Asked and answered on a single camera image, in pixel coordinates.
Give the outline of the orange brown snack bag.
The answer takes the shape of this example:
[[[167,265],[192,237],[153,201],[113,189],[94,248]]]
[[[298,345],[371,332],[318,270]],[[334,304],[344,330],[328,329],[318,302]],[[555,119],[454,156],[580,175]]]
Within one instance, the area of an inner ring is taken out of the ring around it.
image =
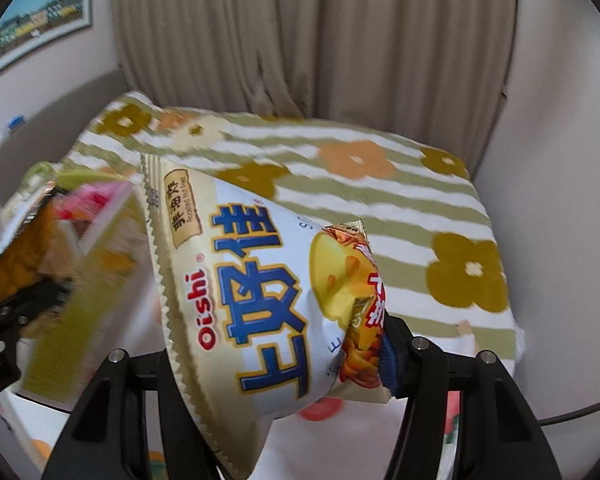
[[[57,217],[61,197],[57,188],[43,188],[7,232],[0,245],[0,304],[46,278],[73,292],[82,252],[71,222]]]

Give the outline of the floral striped quilt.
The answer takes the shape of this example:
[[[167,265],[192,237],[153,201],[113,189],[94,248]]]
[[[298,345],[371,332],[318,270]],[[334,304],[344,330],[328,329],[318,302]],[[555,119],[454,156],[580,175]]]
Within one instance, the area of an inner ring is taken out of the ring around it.
[[[373,129],[161,108],[129,92],[85,126],[61,166],[131,177],[145,153],[321,224],[362,220],[390,308],[413,332],[448,341],[467,322],[479,348],[507,366],[520,359],[491,221],[456,156]]]

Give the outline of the framed city picture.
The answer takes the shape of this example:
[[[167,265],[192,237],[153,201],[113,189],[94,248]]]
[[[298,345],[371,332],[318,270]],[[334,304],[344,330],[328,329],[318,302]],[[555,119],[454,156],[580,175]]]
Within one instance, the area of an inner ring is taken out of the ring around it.
[[[0,73],[92,24],[92,0],[14,0],[0,18]]]

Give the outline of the beige curtain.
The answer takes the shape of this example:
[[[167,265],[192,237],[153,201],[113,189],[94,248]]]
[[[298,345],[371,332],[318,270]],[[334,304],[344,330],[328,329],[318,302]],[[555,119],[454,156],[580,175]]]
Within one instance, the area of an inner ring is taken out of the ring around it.
[[[125,78],[166,105],[394,132],[476,170],[518,0],[111,0]]]

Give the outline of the green cardboard storage box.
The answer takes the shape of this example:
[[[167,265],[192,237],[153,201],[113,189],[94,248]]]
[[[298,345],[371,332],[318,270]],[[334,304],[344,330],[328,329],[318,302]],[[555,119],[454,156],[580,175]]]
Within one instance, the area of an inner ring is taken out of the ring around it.
[[[117,347],[125,309],[149,276],[149,250],[143,206],[136,185],[123,179],[62,174],[16,205],[7,232],[23,216],[35,195],[53,186],[62,195],[84,183],[125,181],[130,187],[114,198],[79,236],[82,259],[76,284],[64,306],[46,311],[21,331],[17,362],[22,376],[15,394],[71,411],[96,367]]]

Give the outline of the white Oishi chips bag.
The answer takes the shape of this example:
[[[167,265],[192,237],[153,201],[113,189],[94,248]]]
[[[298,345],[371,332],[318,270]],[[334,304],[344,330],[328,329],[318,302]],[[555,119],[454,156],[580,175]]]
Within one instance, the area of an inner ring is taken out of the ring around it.
[[[322,226],[158,155],[140,174],[166,351],[224,474],[249,477],[274,420],[324,396],[389,400],[361,221]]]

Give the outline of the bright pink snack packet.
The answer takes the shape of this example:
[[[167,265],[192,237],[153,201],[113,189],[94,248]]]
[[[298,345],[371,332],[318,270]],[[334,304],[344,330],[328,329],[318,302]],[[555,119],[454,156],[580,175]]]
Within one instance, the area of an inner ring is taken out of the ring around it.
[[[125,181],[84,183],[54,200],[54,216],[59,221],[68,221],[82,236],[111,201],[129,187]]]

